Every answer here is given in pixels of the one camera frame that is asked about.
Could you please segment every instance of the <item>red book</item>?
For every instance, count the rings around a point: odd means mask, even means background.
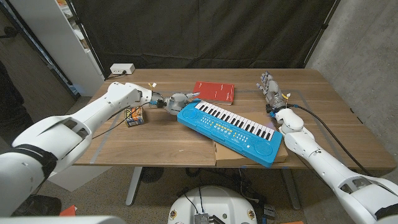
[[[234,84],[196,82],[193,89],[194,93],[200,92],[197,98],[209,103],[220,103],[232,105],[234,101]]]

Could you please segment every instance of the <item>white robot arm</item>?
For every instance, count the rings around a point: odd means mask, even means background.
[[[396,211],[396,184],[355,173],[344,166],[315,142],[313,134],[304,127],[303,120],[283,102],[282,93],[273,77],[266,72],[261,80],[263,86],[257,84],[257,87],[265,94],[275,119],[282,125],[279,131],[284,135],[286,146],[308,161],[356,223],[376,223],[381,217],[391,214],[391,210]]]
[[[0,155],[0,217],[11,215],[52,171],[61,172],[75,163],[88,149],[93,133],[118,111],[152,102],[177,114],[197,95],[176,93],[164,98],[132,83],[114,82],[101,98],[75,114],[35,123]]]

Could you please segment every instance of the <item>black backdrop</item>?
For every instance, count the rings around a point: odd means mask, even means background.
[[[334,0],[73,0],[105,72],[300,68]]]

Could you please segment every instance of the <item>blue toy keyboard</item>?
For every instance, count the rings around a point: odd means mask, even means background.
[[[203,100],[193,100],[177,119],[195,131],[270,167],[278,152],[282,134]]]

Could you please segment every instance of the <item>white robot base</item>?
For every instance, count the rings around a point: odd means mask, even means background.
[[[209,185],[200,187],[200,189],[195,188],[185,195],[182,195],[172,205],[168,224],[204,224],[209,223],[210,220],[214,220],[214,223],[225,224],[257,223],[256,214],[251,204],[240,194],[226,187]]]

